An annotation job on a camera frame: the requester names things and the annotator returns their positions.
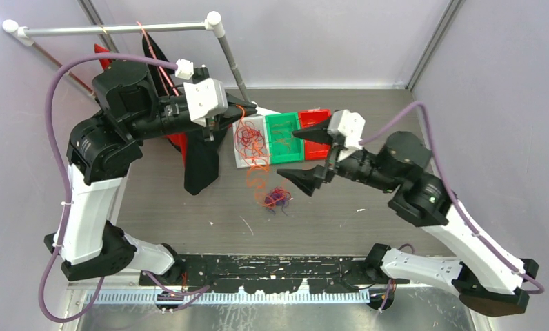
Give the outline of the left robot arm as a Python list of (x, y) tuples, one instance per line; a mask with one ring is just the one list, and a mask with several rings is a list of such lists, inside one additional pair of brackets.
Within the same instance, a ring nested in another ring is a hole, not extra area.
[(207, 69), (138, 57), (114, 60), (93, 79), (99, 111), (71, 131), (57, 156), (66, 197), (58, 230), (45, 237), (69, 281), (124, 269), (173, 285), (185, 272), (168, 244), (126, 234), (110, 220), (112, 204), (147, 139), (176, 133), (219, 135), (257, 106), (227, 93)]

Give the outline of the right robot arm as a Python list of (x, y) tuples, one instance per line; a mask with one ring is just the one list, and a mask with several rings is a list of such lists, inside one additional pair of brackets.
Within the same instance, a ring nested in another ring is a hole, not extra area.
[(361, 148), (345, 159), (343, 139), (332, 135), (328, 122), (295, 130), (294, 137), (329, 146), (325, 165), (309, 170), (280, 169), (279, 174), (312, 195), (335, 176), (392, 195), (388, 207), (407, 223), (442, 242), (448, 258), (420, 257), (376, 243), (361, 266), (361, 275), (373, 283), (392, 284), (406, 279), (445, 290), (471, 310), (488, 317), (523, 314), (529, 294), (525, 277), (535, 277), (539, 266), (532, 259), (495, 254), (477, 235), (477, 224), (460, 215), (461, 204), (446, 192), (443, 181), (426, 168), (432, 153), (411, 132), (393, 132), (378, 153)]

